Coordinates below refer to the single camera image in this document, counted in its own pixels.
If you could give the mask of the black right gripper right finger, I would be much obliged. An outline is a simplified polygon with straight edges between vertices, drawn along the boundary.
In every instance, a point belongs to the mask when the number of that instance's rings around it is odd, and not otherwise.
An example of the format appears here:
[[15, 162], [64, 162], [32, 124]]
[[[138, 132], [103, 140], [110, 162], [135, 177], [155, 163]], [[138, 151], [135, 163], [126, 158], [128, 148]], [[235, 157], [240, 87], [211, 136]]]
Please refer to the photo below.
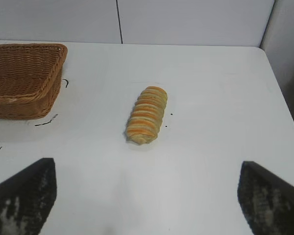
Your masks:
[[253, 161], [241, 166], [237, 197], [254, 235], [294, 235], [294, 186]]

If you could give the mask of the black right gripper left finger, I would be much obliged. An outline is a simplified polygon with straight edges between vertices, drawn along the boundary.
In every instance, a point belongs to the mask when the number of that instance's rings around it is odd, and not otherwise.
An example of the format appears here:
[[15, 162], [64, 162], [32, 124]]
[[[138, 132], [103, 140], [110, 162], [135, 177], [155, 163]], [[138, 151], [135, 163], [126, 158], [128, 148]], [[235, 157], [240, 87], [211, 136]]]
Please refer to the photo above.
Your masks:
[[53, 158], [41, 158], [0, 183], [0, 235], [38, 235], [56, 197]]

